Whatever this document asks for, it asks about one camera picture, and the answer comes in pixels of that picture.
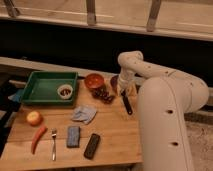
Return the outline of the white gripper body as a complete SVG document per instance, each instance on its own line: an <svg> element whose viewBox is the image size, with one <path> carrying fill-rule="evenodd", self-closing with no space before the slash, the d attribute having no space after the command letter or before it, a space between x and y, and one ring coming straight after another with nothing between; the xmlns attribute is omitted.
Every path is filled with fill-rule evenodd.
<svg viewBox="0 0 213 171"><path fill-rule="evenodd" d="M118 76L118 87L125 90L131 87L134 82L135 73L131 70L122 68Z"/></svg>

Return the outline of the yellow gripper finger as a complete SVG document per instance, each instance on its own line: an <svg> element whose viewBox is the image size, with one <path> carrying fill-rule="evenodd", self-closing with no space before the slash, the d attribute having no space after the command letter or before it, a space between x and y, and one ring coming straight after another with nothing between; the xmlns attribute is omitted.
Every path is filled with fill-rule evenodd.
<svg viewBox="0 0 213 171"><path fill-rule="evenodd" d="M124 89L118 84L117 85L117 95L118 96L122 96L122 92L124 91Z"/></svg>

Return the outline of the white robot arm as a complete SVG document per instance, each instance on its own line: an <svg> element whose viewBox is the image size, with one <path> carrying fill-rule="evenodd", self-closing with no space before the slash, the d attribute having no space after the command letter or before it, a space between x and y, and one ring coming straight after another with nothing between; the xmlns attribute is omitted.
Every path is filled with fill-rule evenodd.
<svg viewBox="0 0 213 171"><path fill-rule="evenodd" d="M209 89L199 77L146 62L140 51L118 56L119 88L145 78L137 96L143 171L194 171L184 115L202 108Z"/></svg>

